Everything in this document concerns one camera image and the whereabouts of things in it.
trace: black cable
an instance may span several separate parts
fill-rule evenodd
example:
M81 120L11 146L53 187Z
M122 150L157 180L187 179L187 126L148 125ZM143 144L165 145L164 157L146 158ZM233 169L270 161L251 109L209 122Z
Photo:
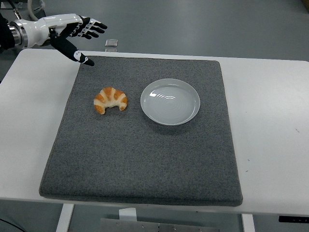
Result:
M18 227L18 226L16 226L16 225L14 225L14 224L12 224L12 223L10 223L10 222L6 221L6 220L3 220L3 219L1 219L1 218L0 218L0 221L4 221L5 223L8 223L8 224L10 224L11 226L14 226L14 227L18 228L18 229L19 229L19 230L21 230L22 232L26 232L26 231L25 231L25 230L23 230L22 228L20 228L20 227Z
M13 2L12 2L11 0L7 0L7 2L11 5L11 7L12 7L13 9L16 9L16 7L14 6L14 4L13 4Z

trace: metal plate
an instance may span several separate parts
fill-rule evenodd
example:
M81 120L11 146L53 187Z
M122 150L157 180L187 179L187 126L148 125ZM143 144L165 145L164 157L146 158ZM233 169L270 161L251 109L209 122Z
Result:
M99 232L219 232L219 229L101 218Z

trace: plate rim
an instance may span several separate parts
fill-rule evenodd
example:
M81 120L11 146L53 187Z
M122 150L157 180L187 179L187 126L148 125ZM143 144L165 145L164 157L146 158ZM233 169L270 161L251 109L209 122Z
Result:
M193 91L193 92L196 94L196 96L197 96L196 100L198 100L197 107L196 107L195 110L194 110L195 113L192 114L193 116L191 115L190 117L188 117L188 118L187 118L185 121L183 121L183 122L179 122L179 123L175 123L175 124L168 124L168 123L162 123L162 122L160 122L160 121L158 121L158 120L156 120L156 119L150 117L150 116L145 112L144 107L143 107L143 100L145 99L145 98L143 98L143 96L145 95L145 91L149 88L149 86L153 85L155 82L160 82L160 81L164 81L164 80L165 80L165 81L166 81L166 80L170 80L170 81L181 82L182 84L184 84L184 85L186 85L186 86L189 86L189 88L192 89L192 91ZM154 122L156 122L156 123L158 123L158 124L160 124L160 125L164 125L164 126L178 126L178 125L182 125L182 124L184 124L184 123L189 122L190 120L192 120L192 119L197 115L197 113L198 113L198 111L199 111L199 108L200 108L200 97L199 97L198 92L195 90L195 88L193 88L189 83L187 83L187 82L185 82L185 81L183 81L183 80L175 79L175 78L163 78L163 79L155 80L155 81L151 82L149 85L146 86L146 88L142 91L142 93L141 93L141 95L140 95L140 106L141 106L141 109L142 109L142 111L144 112L144 114L145 114L147 117L149 117L152 121L154 121Z

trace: cable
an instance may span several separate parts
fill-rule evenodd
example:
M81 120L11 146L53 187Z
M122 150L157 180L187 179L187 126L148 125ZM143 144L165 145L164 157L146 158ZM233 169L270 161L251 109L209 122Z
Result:
M33 10L32 10L32 0L28 0L27 7L28 7L30 17L33 20L38 21L39 19L34 15Z
M20 231L22 231L22 232L26 232L26 231L25 231L25 230L23 230L22 228L20 228L20 227L18 227L18 226L16 226L16 225L14 225L14 224L12 224L12 223L10 223L10 222L6 221L6 220L3 220L3 219L1 219L1 218L0 218L0 221L4 221L5 223L8 223L8 224L10 224L11 226L14 226L14 227L18 228Z
M8 1L8 3L11 5L11 7L12 7L13 9L16 9L16 7L14 6L14 4L12 3L11 0L7 0L7 1Z

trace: robotic finger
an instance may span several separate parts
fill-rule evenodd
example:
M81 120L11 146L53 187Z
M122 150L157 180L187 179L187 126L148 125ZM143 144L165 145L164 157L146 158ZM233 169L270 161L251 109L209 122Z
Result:
M44 46L50 44L71 60L94 65L94 62L82 54L66 38L84 37L97 38L97 33L104 33L107 26L101 22L76 14L60 14L40 18L32 22L24 19L15 20L7 25L7 21L0 15L0 50L15 46L30 48L35 44Z

